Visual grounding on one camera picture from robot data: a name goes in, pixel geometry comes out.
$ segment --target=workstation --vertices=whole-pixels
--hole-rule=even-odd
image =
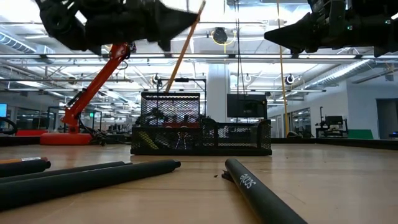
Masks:
[[[395,223],[394,1],[21,1],[1,223]]]

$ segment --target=wooden stick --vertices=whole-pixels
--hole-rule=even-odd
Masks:
[[[182,59],[184,58],[185,52],[187,51],[187,48],[188,48],[189,42],[190,42],[190,40],[191,40],[191,37],[192,37],[192,35],[193,35],[193,32],[195,31],[195,28],[196,28],[197,24],[199,23],[200,15],[201,15],[201,13],[203,12],[203,9],[205,8],[205,5],[206,5],[206,1],[203,0],[203,1],[201,2],[200,8],[199,8],[198,17],[197,17],[196,21],[195,21],[195,22],[192,24],[192,26],[191,26],[191,30],[190,30],[190,32],[189,32],[189,34],[188,34],[188,37],[187,37],[187,39],[185,40],[185,43],[184,43],[184,45],[183,45],[183,47],[182,47],[180,56],[178,57],[177,63],[176,63],[175,66],[174,66],[174,70],[173,70],[172,76],[170,77],[169,83],[167,84],[167,88],[166,88],[166,90],[165,90],[166,93],[168,93],[168,92],[170,91],[170,88],[171,88],[172,85],[173,85],[175,76],[177,75],[178,69],[180,68]]]

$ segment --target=ceiling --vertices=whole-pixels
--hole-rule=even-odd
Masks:
[[[166,6],[181,10],[196,12],[201,0],[163,0]],[[310,7],[306,0],[285,0],[280,1],[281,24],[289,25],[297,22]],[[10,47],[0,41],[0,54],[18,54],[14,58],[0,58],[0,65],[3,72],[0,72],[2,79],[19,79],[19,82],[1,82],[3,88],[24,88],[24,89],[54,89],[49,91],[51,95],[67,101],[68,97],[76,94],[76,89],[82,89],[89,85],[92,79],[103,68],[107,59],[96,57],[91,52],[77,52],[67,49],[57,40],[49,37],[41,24],[39,9],[34,1],[19,0],[16,4],[13,0],[0,1],[0,40],[1,35],[15,40],[25,49],[32,49],[35,54],[70,54],[70,57],[53,58],[47,60],[27,59],[21,57],[24,52],[21,48]],[[76,15],[82,22],[85,18]],[[236,18],[239,18],[239,43],[236,37]],[[209,72],[209,64],[225,63],[231,72],[231,90],[237,89],[237,74],[243,74],[243,82],[239,82],[239,88],[243,86],[248,90],[274,89],[280,90],[282,86],[281,66],[279,60],[280,47],[267,40],[263,35],[266,31],[278,28],[277,4],[275,1],[241,1],[239,12],[230,4],[230,1],[212,0],[207,1],[203,11],[201,22],[195,29],[193,39],[190,42],[187,54],[196,55],[183,60],[177,77],[206,78]],[[212,38],[212,32],[216,27],[223,27],[228,35],[228,44],[217,44]],[[171,53],[179,54],[185,42],[189,30],[182,32],[172,40]],[[107,95],[96,95],[93,103],[126,103],[134,104],[140,102],[139,93],[143,89],[155,91],[152,77],[157,74],[160,78],[168,79],[174,69],[176,58],[154,58],[149,56],[161,55],[163,52],[157,44],[148,43],[144,40],[136,42],[137,54],[147,54],[148,57],[131,58],[119,66],[103,86]],[[238,72],[238,61],[236,59],[215,59],[205,58],[201,54],[237,54],[238,45],[241,54],[251,54],[255,57],[247,57],[241,64],[241,72]],[[103,53],[107,54],[109,47],[103,46]],[[282,48],[282,54],[286,59],[283,61],[284,75],[293,75],[296,85],[304,85],[324,72],[338,66],[341,63],[352,63],[354,57],[345,60],[344,55],[372,54],[370,47],[347,48],[340,50],[319,50],[317,55],[326,55],[321,59],[289,59],[289,51]],[[75,54],[85,54],[87,57],[76,58]],[[71,79],[79,79],[78,82],[71,82]],[[202,93],[204,102],[203,82],[174,83],[172,90],[180,91],[186,89]],[[280,93],[273,94],[271,98],[278,99]]]

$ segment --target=black cylinder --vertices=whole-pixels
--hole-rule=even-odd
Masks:
[[[34,174],[43,172],[50,168],[51,163],[43,159],[32,161],[13,162],[9,164],[0,164],[0,177],[12,177],[15,175]]]
[[[0,210],[166,174],[180,166],[170,159],[8,182],[0,184]]]
[[[225,167],[261,223],[307,223],[236,159]]]
[[[95,165],[90,165],[90,166],[74,167],[71,169],[53,170],[53,171],[36,173],[36,174],[17,175],[14,177],[1,178],[0,184],[12,182],[12,181],[28,180],[28,179],[34,179],[34,178],[40,178],[40,177],[50,177],[53,175],[61,175],[61,174],[71,174],[71,173],[75,173],[75,172],[103,169],[103,168],[123,166],[123,165],[126,165],[126,164],[121,161],[120,162],[108,162],[108,163],[104,163],[104,164],[95,164]]]

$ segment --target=white pillar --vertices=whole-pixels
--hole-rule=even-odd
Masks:
[[[206,115],[216,122],[229,122],[226,117],[226,95],[229,93],[229,76],[228,65],[209,65]]]

